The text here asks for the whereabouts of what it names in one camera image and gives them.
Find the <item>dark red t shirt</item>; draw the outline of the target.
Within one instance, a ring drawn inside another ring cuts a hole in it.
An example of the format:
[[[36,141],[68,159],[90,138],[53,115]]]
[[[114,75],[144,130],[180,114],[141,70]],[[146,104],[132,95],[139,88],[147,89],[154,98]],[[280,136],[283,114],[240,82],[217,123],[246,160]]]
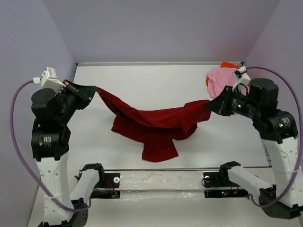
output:
[[[175,140],[186,140],[200,122],[208,121],[209,100],[197,100],[182,107],[160,110],[138,110],[115,95],[98,88],[97,93],[115,114],[112,131],[143,144],[142,159],[162,162],[178,157]]]

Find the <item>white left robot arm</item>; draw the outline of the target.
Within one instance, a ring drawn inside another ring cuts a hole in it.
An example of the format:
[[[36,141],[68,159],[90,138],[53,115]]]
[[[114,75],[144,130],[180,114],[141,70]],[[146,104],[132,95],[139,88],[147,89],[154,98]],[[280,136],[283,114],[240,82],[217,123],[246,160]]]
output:
[[[83,110],[92,101],[96,86],[81,86],[64,81],[56,92],[42,88],[32,97],[35,121],[31,146],[44,190],[44,217],[41,227],[83,227],[95,187],[105,181],[101,163],[86,164],[76,177],[71,192],[68,183],[68,151],[71,131],[68,122],[76,110]]]

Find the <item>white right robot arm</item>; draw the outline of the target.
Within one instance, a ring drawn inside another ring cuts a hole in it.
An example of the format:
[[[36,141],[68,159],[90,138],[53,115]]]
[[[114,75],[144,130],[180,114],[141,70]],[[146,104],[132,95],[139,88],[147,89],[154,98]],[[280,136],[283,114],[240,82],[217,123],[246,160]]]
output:
[[[297,144],[294,117],[277,108],[278,86],[270,79],[253,79],[247,94],[226,86],[206,108],[221,116],[239,114],[252,120],[268,152],[275,183],[270,184],[245,170],[236,161],[222,164],[219,171],[205,177],[207,188],[237,185],[252,202],[271,218],[293,219],[303,210],[303,155]]]

